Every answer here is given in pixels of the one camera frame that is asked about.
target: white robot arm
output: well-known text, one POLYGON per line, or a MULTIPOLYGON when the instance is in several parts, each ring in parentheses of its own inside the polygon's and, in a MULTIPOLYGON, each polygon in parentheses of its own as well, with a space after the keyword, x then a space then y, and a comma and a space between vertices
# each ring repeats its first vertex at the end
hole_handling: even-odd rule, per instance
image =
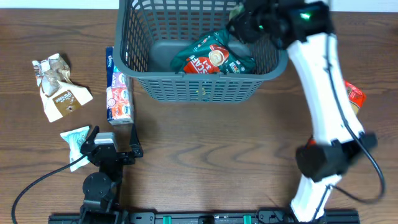
POLYGON ((285 49, 300 77, 313 126, 316 146, 301 147, 296 154, 302 177, 290 207, 299 222, 324 214, 332 188, 360 202, 375 202, 384 194, 384 178, 368 149, 377 144, 365 134, 349 103, 341 75, 337 38, 328 4, 314 0, 246 1, 245 11, 227 26, 241 42, 255 42, 269 34, 285 49), (335 185, 360 155, 371 160, 382 190, 375 200, 361 200, 335 185))

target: crumpled wrapper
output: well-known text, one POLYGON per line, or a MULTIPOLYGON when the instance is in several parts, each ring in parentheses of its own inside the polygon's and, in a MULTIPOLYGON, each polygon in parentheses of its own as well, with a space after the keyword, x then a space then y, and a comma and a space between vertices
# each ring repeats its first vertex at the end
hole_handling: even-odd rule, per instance
POLYGON ((60 54, 41 62, 33 61, 32 64, 44 112, 50 122, 68 115, 93 99, 87 88, 70 81, 70 67, 60 54))

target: tissue box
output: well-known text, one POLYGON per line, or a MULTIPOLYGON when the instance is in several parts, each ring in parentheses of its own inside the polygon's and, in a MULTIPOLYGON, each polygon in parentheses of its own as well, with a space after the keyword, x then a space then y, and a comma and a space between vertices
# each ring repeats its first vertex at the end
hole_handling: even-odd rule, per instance
POLYGON ((106 109, 110 124, 132 124, 134 122, 132 83, 113 63, 113 47, 106 48, 106 109))

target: green connector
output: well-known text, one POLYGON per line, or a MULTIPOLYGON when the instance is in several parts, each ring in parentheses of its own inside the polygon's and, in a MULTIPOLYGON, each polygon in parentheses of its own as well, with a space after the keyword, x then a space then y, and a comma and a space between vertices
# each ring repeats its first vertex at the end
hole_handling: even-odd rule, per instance
POLYGON ((172 224, 172 217, 163 217, 163 224, 172 224))
POLYGON ((251 215, 243 216, 243 224, 251 224, 251 215))

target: green snack bag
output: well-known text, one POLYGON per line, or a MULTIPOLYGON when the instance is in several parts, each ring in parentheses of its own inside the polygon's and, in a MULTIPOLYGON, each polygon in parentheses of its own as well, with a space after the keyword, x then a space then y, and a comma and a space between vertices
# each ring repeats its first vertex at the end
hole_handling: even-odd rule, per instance
POLYGON ((226 29, 210 32, 178 53, 170 63, 173 70, 186 73, 251 73, 256 63, 238 57, 228 47, 226 29))

